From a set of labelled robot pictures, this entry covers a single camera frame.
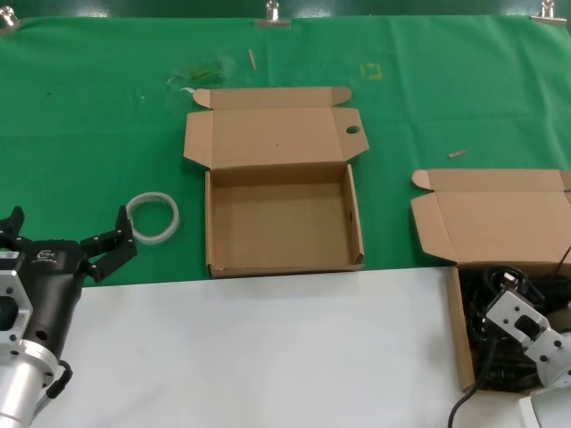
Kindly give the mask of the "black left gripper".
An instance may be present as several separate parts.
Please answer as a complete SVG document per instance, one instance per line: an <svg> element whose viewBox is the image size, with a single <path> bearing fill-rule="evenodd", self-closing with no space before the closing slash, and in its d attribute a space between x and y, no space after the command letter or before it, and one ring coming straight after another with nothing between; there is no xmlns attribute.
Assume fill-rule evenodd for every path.
<svg viewBox="0 0 571 428"><path fill-rule="evenodd" d="M100 283L137 255L132 224L121 205L112 231L79 245L69 240L21 239L24 220L21 206L1 220L1 250L18 253L13 260L3 256L1 269L17 272L32 306L23 338L60 358L86 276Z"/></svg>

